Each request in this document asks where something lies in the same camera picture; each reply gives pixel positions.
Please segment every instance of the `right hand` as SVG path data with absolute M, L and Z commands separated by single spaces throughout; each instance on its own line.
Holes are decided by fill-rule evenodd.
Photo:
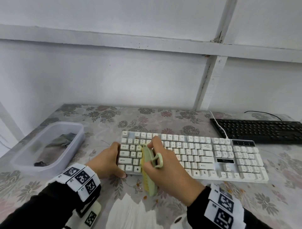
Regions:
M 174 152 L 166 150 L 158 136 L 152 139 L 148 148 L 154 148 L 155 154 L 161 153 L 164 164 L 158 169 L 151 161 L 146 162 L 144 171 L 166 193 L 190 206 L 205 187 L 185 171 Z

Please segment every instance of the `black cable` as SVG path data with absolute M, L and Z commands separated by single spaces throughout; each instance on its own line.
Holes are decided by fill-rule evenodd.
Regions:
M 251 112 L 260 112 L 260 113 L 266 113 L 266 112 L 262 112 L 262 111 L 251 111 Z M 276 118 L 279 118 L 278 116 L 276 116 L 276 115 L 273 115 L 273 114 L 270 114 L 270 113 L 266 113 L 266 114 L 268 114 L 268 115 L 272 115 L 272 116 L 275 116 Z

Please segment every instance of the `white keyboard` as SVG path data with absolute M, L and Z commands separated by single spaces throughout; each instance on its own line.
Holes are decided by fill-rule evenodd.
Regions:
M 195 179 L 267 183 L 268 175 L 254 141 L 122 131 L 118 167 L 141 175 L 142 145 L 159 136 L 166 149 Z

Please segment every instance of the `white cable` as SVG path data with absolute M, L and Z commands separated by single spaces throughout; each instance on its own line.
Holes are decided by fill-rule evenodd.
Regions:
M 229 139 L 229 137 L 227 136 L 227 134 L 226 134 L 226 132 L 224 131 L 224 129 L 221 127 L 221 125 L 218 124 L 218 122 L 217 122 L 217 120 L 215 119 L 215 117 L 214 117 L 214 115 L 213 115 L 212 112 L 211 112 L 211 114 L 212 114 L 212 116 L 213 116 L 215 122 L 217 123 L 217 125 L 223 130 L 224 134 L 226 135 L 226 139 Z
M 3 145 L 5 148 L 8 148 L 9 150 L 11 150 L 11 148 L 9 148 L 9 147 L 6 146 L 5 144 L 3 144 L 2 141 L 0 141 L 0 144 Z

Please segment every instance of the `black sleeve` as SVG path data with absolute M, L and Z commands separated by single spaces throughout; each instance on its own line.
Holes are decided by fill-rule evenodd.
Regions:
M 72 211 L 82 205 L 78 194 L 68 185 L 53 182 L 11 213 L 0 224 L 0 229 L 62 229 L 72 216 Z
M 206 218 L 204 215 L 207 205 L 209 203 L 209 194 L 211 188 L 206 187 L 196 198 L 196 200 L 187 208 L 187 218 L 188 223 L 193 229 L 201 228 L 201 223 L 203 225 L 211 225 L 211 229 L 221 229 L 211 220 Z M 246 224 L 245 229 L 271 229 L 268 225 L 258 220 L 251 212 L 244 209 L 244 219 Z

